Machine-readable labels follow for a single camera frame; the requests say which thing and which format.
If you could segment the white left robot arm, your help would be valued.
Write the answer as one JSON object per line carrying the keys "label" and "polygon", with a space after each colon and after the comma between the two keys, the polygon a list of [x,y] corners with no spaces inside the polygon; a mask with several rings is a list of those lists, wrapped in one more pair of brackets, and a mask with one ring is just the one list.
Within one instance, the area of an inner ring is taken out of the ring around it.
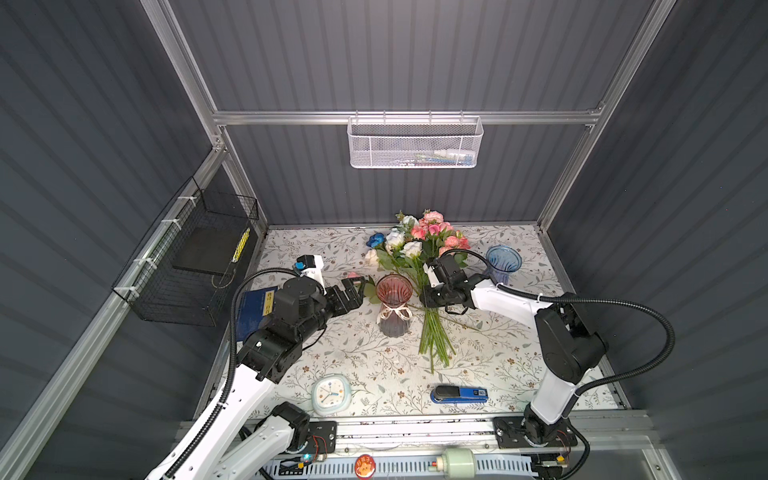
{"label": "white left robot arm", "polygon": [[300,359],[305,341],[330,319],[362,305],[365,285],[363,277],[325,287],[311,276],[294,276],[279,287],[261,327],[231,350],[224,385],[149,478],[250,479],[274,457],[302,447],[310,417],[289,402],[275,407],[240,444],[232,442]]}

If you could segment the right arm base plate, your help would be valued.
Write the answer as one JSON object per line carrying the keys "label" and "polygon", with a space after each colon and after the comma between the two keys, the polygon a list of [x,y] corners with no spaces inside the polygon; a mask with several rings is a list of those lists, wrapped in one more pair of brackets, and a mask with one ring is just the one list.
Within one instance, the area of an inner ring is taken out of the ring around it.
{"label": "right arm base plate", "polygon": [[499,448],[544,448],[578,445],[577,436],[563,419],[548,425],[537,417],[497,416],[492,419],[493,430]]}

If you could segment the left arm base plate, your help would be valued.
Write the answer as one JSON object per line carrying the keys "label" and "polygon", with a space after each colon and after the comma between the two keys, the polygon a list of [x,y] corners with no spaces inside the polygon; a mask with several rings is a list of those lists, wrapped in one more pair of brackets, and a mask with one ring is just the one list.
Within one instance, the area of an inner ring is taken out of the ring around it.
{"label": "left arm base plate", "polygon": [[305,440],[296,448],[288,449],[291,455],[331,454],[336,450],[338,423],[336,421],[311,421]]}

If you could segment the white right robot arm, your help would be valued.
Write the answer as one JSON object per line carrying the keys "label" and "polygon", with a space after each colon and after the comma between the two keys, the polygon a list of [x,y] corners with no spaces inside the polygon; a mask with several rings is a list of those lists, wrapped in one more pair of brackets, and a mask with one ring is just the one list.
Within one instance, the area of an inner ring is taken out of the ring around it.
{"label": "white right robot arm", "polygon": [[577,402],[578,384],[608,350],[584,321],[576,297],[533,295],[496,283],[488,274],[469,275],[449,254],[429,262],[423,272],[428,285],[421,298],[428,307],[490,312],[535,331],[545,374],[526,407],[524,425],[550,427],[565,419]]}

